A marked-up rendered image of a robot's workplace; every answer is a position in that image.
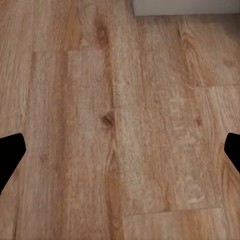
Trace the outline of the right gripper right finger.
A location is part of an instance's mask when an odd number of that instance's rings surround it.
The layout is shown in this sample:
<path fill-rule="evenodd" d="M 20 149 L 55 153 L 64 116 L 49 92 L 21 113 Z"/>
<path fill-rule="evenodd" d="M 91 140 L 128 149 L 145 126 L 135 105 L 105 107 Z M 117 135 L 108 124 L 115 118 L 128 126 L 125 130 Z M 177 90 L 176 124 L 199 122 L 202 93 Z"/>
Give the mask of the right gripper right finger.
<path fill-rule="evenodd" d="M 228 133 L 225 141 L 224 151 L 240 173 L 240 135 Z"/>

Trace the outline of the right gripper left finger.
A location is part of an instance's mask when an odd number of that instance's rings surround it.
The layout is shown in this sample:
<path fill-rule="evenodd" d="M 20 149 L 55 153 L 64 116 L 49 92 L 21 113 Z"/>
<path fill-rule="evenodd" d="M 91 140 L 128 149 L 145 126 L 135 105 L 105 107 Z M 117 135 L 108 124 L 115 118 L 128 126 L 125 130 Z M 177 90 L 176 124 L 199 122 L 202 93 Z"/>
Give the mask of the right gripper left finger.
<path fill-rule="evenodd" d="M 0 138 L 0 193 L 26 153 L 22 133 Z"/>

